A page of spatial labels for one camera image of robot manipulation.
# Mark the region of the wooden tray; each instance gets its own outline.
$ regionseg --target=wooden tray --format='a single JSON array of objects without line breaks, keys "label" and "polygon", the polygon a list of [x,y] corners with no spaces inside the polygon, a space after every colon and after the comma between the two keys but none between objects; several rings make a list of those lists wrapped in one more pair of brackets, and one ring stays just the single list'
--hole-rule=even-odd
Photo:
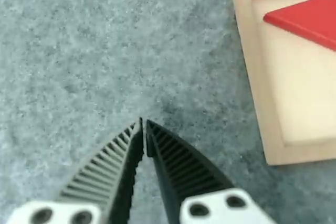
[{"label": "wooden tray", "polygon": [[336,158],[336,52],[262,20],[302,1],[234,0],[270,165]]}]

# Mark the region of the gripper jaw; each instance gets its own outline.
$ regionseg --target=gripper jaw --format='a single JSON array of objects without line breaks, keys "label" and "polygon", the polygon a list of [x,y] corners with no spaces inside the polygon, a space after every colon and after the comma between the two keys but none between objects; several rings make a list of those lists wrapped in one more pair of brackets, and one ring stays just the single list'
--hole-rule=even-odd
[{"label": "gripper jaw", "polygon": [[180,207],[186,198],[234,187],[203,154],[152,121],[147,121],[146,143],[170,223],[180,223]]},{"label": "gripper jaw", "polygon": [[142,119],[139,119],[119,135],[109,136],[104,145],[76,169],[56,201],[96,204],[107,220],[126,224],[135,170],[142,156]]}]

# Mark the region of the screw hole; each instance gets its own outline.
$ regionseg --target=screw hole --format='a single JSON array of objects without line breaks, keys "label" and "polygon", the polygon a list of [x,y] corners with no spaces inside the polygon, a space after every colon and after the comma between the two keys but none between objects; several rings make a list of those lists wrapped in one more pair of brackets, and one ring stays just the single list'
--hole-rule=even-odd
[{"label": "screw hole", "polygon": [[230,207],[233,207],[233,208],[239,208],[239,207],[245,207],[246,206],[245,202],[237,196],[228,197],[226,199],[226,202]]},{"label": "screw hole", "polygon": [[192,216],[207,216],[209,214],[209,210],[206,206],[202,204],[192,204],[190,207],[190,214]]},{"label": "screw hole", "polygon": [[71,221],[71,224],[89,224],[92,220],[92,214],[88,211],[76,213]]},{"label": "screw hole", "polygon": [[50,208],[43,208],[34,213],[31,223],[32,224],[44,224],[47,223],[51,216],[53,215],[52,210]]}]

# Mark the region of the red wooden piece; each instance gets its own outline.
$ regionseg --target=red wooden piece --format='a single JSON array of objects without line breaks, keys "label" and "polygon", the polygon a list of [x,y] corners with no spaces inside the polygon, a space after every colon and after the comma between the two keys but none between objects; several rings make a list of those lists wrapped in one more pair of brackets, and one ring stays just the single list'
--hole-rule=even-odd
[{"label": "red wooden piece", "polygon": [[336,0],[308,0],[269,12],[264,21],[336,51]]}]

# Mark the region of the wooden frame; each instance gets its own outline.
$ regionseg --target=wooden frame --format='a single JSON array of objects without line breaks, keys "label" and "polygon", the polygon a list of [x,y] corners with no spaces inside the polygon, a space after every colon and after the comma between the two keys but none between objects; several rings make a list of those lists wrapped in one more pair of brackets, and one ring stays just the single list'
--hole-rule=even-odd
[{"label": "wooden frame", "polygon": [[335,139],[300,145],[288,145],[284,141],[267,78],[254,0],[233,1],[267,163],[282,165],[336,158]]}]

